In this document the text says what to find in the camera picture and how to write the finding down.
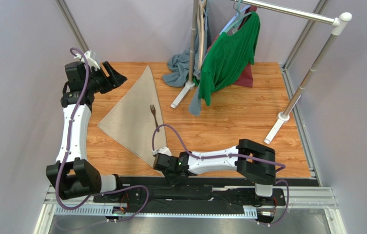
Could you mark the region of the beige linen napkin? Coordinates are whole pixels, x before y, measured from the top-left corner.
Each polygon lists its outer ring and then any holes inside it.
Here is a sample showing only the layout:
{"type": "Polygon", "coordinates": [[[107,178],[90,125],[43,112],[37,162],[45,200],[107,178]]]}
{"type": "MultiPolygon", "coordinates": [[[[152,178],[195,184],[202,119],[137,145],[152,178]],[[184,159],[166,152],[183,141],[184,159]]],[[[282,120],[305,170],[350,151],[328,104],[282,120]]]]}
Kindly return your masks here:
{"type": "Polygon", "coordinates": [[[163,123],[151,68],[147,66],[130,90],[97,125],[105,134],[153,166],[152,136],[156,129],[150,110],[156,109],[158,124],[163,123]]]}

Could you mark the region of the dark wooden fork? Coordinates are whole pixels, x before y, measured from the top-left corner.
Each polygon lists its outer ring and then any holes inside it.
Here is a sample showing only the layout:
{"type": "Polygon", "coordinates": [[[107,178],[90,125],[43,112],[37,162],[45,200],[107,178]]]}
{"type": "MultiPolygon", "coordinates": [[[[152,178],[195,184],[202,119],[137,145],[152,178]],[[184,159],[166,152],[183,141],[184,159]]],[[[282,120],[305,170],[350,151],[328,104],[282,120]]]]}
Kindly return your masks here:
{"type": "Polygon", "coordinates": [[[158,122],[157,122],[157,118],[156,118],[156,109],[155,109],[155,106],[153,104],[150,105],[150,110],[151,110],[151,113],[154,117],[154,120],[155,120],[155,126],[156,128],[158,127],[158,122]]]}

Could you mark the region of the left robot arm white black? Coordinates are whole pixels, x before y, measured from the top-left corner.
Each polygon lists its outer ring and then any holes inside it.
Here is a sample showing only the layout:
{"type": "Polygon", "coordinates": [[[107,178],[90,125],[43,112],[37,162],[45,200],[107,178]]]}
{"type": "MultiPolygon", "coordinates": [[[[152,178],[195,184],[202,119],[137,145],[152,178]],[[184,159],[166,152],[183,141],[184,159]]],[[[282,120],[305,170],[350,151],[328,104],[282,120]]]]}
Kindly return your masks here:
{"type": "Polygon", "coordinates": [[[62,200],[109,192],[122,185],[116,174],[101,175],[88,162],[86,155],[87,128],[94,95],[107,93],[127,80],[109,62],[103,62],[102,66],[91,67],[86,80],[84,62],[65,65],[68,80],[60,101],[64,113],[63,138],[55,164],[46,168],[46,176],[58,189],[62,200]]]}

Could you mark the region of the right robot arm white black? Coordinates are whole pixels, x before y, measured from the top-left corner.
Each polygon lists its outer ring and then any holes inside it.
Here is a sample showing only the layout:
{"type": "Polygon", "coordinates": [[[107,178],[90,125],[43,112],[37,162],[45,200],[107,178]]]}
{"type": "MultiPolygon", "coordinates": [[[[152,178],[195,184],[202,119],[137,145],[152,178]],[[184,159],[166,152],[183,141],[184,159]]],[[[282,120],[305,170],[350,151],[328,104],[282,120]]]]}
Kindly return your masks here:
{"type": "Polygon", "coordinates": [[[236,171],[255,185],[260,197],[271,197],[276,178],[275,150],[257,142],[241,139],[238,145],[211,151],[181,152],[178,157],[169,148],[153,150],[153,168],[162,172],[174,186],[190,176],[208,172],[236,171]]]}

